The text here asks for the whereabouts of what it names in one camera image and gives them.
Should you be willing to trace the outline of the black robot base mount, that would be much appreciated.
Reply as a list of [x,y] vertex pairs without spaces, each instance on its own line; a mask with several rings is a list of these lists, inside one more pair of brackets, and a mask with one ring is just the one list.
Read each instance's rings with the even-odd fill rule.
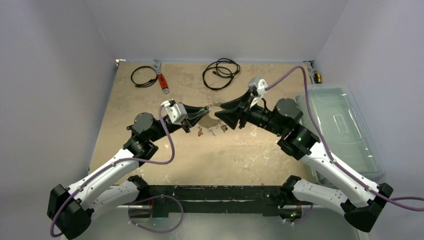
[[154,218],[171,213],[261,214],[294,222],[305,216],[302,202],[281,186],[269,185],[149,185],[138,175],[128,178],[137,189],[136,201]]

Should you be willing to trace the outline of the metal key organizer ring plate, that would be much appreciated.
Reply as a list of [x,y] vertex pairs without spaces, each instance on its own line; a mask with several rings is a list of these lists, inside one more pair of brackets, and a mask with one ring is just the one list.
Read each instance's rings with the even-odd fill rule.
[[216,112],[222,110],[220,105],[220,102],[209,105],[208,113],[197,123],[202,130],[207,131],[214,137],[216,137],[219,133],[223,134],[227,132],[229,129],[226,123],[215,116]]

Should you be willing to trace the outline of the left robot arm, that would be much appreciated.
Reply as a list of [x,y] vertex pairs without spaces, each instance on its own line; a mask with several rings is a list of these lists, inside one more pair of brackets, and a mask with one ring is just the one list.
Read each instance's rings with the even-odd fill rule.
[[110,160],[81,180],[69,186],[58,184],[50,191],[47,206],[50,235],[73,240],[86,231],[94,219],[120,205],[153,205],[159,199],[166,199],[163,193],[154,195],[140,176],[130,176],[120,185],[116,182],[142,165],[153,163],[153,155],[158,151],[155,141],[170,140],[171,134],[180,129],[189,133],[208,113],[207,106],[168,100],[160,105],[158,117],[148,112],[138,114],[127,127],[130,138]]

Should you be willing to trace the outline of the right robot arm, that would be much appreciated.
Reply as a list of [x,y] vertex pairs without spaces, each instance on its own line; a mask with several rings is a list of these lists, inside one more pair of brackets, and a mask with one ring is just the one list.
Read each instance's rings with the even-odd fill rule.
[[332,153],[322,139],[300,123],[303,112],[293,99],[281,98],[270,110],[256,105],[254,96],[247,91],[221,104],[215,116],[231,129],[250,123],[275,134],[277,145],[286,155],[314,168],[333,183],[330,188],[292,175],[280,188],[281,206],[309,202],[343,215],[357,230],[372,230],[393,188],[364,177]]

